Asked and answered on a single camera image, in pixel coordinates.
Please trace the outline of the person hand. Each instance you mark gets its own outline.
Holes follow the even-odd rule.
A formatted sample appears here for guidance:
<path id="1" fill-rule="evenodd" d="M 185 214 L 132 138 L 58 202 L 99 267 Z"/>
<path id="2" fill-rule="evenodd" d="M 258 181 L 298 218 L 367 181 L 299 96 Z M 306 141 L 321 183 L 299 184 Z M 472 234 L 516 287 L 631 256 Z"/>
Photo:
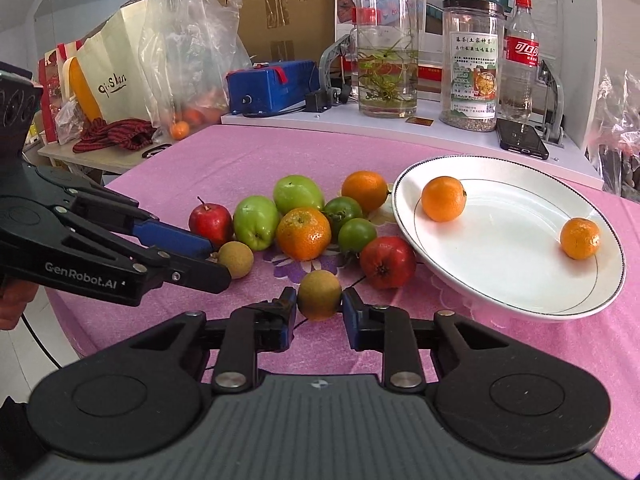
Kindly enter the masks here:
<path id="1" fill-rule="evenodd" d="M 27 305 L 35 299 L 39 286 L 22 280 L 6 281 L 1 287 L 0 330 L 13 330 Z"/>

